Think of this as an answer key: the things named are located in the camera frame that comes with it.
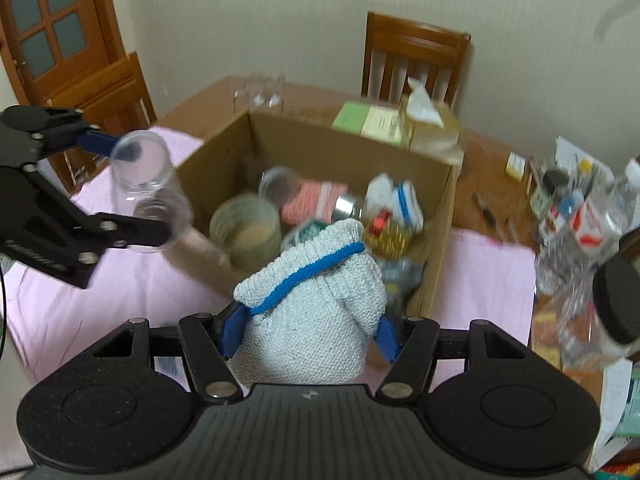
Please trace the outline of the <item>white sock blue stripe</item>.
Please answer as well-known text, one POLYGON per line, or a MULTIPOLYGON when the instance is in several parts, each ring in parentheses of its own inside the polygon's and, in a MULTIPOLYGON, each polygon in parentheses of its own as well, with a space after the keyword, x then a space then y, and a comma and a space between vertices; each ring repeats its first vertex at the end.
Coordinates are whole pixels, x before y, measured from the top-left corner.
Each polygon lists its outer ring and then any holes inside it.
POLYGON ((364 196, 363 213, 374 216, 380 209, 390 211, 396 222, 415 233, 423 230, 423 212, 410 181, 395 183, 387 174, 373 178, 364 196))

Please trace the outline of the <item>brown cardboard box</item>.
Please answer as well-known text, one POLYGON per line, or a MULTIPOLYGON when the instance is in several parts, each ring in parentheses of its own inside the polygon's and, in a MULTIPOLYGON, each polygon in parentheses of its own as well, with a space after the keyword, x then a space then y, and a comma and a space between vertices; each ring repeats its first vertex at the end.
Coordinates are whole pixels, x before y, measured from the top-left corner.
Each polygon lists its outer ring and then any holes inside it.
POLYGON ((243 278, 270 263, 243 250, 224 248, 229 222, 210 222, 238 195, 263 198, 288 233, 305 222, 330 224, 355 218, 380 220, 372 252, 408 257, 423 268, 409 297, 408 315, 430 315, 454 208, 456 170, 437 159, 356 134, 273 114, 244 114, 228 122, 177 168, 193 211, 194 228, 219 252, 198 256, 178 249, 172 262, 228 295, 243 278))

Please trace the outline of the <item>yellow white small box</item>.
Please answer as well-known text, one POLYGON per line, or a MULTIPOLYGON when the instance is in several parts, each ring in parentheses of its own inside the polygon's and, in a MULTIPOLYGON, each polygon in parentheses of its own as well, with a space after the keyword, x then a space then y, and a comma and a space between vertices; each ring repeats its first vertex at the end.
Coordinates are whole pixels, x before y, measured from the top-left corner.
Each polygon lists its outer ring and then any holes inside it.
POLYGON ((516 182, 521 182, 526 171, 527 160, 518 153, 511 152, 506 159, 506 169, 504 172, 508 177, 516 182))

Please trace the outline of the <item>gold tissue box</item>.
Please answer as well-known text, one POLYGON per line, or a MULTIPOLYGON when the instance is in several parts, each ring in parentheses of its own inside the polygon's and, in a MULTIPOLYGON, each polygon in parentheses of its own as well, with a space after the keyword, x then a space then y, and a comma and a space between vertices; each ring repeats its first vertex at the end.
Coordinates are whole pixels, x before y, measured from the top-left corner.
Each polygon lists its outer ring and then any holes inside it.
POLYGON ((408 87, 399 105, 399 125, 408 148, 461 168, 466 143, 462 123, 446 103, 432 100, 422 80, 409 77, 408 87))

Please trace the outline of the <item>white knitted sock blue cuff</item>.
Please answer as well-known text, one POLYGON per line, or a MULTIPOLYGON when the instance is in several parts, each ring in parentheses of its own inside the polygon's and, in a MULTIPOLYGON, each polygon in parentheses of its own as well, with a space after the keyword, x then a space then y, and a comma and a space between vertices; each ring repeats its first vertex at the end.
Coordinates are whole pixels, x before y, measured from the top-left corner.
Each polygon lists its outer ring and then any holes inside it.
POLYGON ((386 309, 362 234, 355 219, 333 223, 235 286, 248 320, 230 365, 243 386, 346 384, 361 374, 386 309))

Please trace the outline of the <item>clear water bottle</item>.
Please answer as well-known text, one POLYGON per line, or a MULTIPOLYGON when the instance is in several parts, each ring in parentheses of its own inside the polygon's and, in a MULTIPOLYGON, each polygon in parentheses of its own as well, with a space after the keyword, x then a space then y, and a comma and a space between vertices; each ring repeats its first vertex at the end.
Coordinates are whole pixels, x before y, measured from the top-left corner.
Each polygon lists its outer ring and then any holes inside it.
POLYGON ((638 195, 639 162, 632 158, 619 178, 589 193, 537 257, 538 294, 553 296, 602 261, 631 226, 638 195))

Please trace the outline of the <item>clear plastic jar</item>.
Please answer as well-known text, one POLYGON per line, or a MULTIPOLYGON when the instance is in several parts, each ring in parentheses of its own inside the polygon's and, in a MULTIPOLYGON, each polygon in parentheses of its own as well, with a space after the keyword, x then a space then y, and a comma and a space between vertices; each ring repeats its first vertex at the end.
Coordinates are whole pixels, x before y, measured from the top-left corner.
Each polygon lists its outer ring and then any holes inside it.
POLYGON ((160 246, 134 244, 139 252, 160 252, 192 226, 193 212, 183 193, 166 142, 150 130, 122 136, 110 155, 112 204, 116 214, 165 222, 168 240, 160 246))

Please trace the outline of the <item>green medical cotton box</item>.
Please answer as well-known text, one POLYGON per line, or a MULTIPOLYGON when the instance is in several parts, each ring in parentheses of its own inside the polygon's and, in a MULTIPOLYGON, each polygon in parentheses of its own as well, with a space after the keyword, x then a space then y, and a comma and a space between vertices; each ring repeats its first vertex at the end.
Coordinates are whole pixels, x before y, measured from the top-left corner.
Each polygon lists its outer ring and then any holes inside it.
POLYGON ((309 218, 296 226, 283 237, 280 251, 285 252, 292 247, 308 242, 323 231, 328 224, 317 218, 309 218))

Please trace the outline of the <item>wooden chair behind box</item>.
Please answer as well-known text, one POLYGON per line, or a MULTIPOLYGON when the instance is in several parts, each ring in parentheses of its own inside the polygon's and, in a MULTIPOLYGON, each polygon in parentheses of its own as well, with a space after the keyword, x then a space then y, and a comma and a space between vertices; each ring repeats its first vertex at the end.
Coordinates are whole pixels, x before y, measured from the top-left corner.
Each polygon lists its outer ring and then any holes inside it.
POLYGON ((424 88, 454 104, 472 36, 445 27, 395 18, 370 11, 367 14, 360 93, 390 102, 396 88, 409 92, 409 80, 425 75, 424 88))

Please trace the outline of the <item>black lidded plastic jar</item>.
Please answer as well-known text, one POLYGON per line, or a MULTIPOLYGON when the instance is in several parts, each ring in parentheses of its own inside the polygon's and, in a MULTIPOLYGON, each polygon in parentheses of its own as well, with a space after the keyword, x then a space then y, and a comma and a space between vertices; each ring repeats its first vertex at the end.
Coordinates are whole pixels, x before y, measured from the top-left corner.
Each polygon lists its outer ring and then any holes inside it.
POLYGON ((600 370, 639 351, 639 273, 616 255, 555 296, 566 370, 600 370))

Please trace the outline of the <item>green book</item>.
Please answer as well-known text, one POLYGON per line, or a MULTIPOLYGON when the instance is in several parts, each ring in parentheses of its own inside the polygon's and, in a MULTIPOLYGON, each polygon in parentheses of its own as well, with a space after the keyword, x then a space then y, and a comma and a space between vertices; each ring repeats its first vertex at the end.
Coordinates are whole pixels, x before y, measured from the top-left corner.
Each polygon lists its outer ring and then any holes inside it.
POLYGON ((404 143, 398 110, 385 106, 347 101, 333 119, 332 127, 396 148, 404 143))

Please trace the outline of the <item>pink white knitted sock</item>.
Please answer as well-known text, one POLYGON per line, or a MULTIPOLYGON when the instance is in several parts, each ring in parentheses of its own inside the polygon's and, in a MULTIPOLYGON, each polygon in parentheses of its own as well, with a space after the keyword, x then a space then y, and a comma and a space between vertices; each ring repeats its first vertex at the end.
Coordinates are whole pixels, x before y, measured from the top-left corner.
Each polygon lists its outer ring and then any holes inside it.
POLYGON ((297 196, 282 208, 281 218, 289 226, 309 218, 330 223, 337 199, 347 192, 346 183, 303 179, 297 196))

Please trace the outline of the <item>wooden chair left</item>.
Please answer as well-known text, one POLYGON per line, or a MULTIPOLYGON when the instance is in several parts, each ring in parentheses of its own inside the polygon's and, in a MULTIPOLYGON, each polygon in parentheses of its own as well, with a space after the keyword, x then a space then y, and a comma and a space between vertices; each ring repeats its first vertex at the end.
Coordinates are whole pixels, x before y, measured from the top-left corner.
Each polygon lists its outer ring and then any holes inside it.
MULTIPOLYGON (((136 52, 58 92, 47 104, 78 108, 86 122, 99 126, 111 136, 143 130, 157 121, 136 52)), ((48 162, 70 195, 77 193, 106 166, 103 156, 81 148, 51 155, 48 162)))

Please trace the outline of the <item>pink table cloth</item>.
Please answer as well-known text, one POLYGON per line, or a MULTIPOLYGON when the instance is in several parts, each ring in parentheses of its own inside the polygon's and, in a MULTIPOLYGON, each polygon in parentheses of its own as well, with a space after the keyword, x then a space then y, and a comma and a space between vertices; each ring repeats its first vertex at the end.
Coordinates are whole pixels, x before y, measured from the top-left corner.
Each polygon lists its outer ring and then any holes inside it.
MULTIPOLYGON (((164 138, 182 161, 197 150, 184 134, 169 130, 164 138)), ((162 252, 110 250, 84 289, 22 264, 12 266, 6 276, 9 328, 32 377, 43 380, 130 318, 171 325, 195 312, 218 311, 234 299, 235 288, 221 294, 175 266, 171 259, 178 249, 217 255, 192 220, 186 234, 162 252)))

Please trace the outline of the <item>clear jar with brown contents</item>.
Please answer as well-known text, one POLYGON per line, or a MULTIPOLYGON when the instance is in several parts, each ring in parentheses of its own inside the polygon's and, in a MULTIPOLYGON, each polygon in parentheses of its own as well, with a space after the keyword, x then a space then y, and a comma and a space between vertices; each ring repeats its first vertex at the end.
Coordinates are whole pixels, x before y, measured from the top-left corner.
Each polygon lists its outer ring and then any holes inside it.
POLYGON ((272 203, 278 209, 299 193, 300 177, 294 170, 285 166, 274 166, 262 173, 258 185, 258 195, 272 203))

